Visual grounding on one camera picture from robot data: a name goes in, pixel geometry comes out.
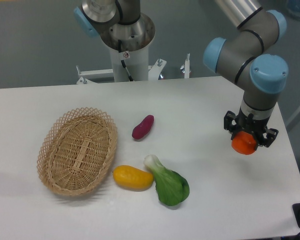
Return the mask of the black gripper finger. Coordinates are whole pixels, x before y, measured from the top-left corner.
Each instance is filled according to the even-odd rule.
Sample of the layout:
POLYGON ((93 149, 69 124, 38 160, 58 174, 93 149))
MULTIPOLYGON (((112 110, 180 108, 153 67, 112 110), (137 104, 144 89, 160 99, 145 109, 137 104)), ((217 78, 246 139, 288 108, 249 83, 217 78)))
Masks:
POLYGON ((279 131, 275 128, 264 127, 256 131, 256 149, 258 147, 268 148, 277 138, 279 131))
POLYGON ((231 140, 237 135, 237 115, 228 110, 223 118, 223 128, 231 135, 231 140))

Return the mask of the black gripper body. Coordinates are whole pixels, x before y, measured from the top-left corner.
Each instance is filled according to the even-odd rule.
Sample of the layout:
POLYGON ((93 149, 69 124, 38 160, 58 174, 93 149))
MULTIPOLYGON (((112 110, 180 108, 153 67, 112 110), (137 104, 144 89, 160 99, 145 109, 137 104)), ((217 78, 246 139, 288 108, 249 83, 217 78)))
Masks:
POLYGON ((265 119, 257 120, 254 119, 254 115, 250 113, 246 116, 241 110, 238 115, 235 117, 235 128, 233 133, 236 135, 239 132, 246 132, 250 135, 255 134, 264 134, 266 132, 267 124, 270 117, 265 119))

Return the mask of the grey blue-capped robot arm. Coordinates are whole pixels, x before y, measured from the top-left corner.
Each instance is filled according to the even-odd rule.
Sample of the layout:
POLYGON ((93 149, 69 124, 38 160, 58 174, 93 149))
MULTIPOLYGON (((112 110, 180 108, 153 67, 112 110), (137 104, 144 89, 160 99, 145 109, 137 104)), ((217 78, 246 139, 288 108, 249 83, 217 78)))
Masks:
MULTIPOLYGON (((239 112, 228 111, 223 121, 232 148, 250 155, 258 147, 269 147, 278 135, 267 124, 289 68, 266 50, 285 34, 287 22, 280 12, 264 10, 256 0, 219 0, 217 5, 239 35, 232 41, 213 39, 205 48, 203 63, 244 91, 239 112)), ((138 0, 84 0, 74 16, 88 36, 100 36, 109 49, 116 82, 158 79, 161 63, 148 66, 155 26, 141 12, 138 0)))

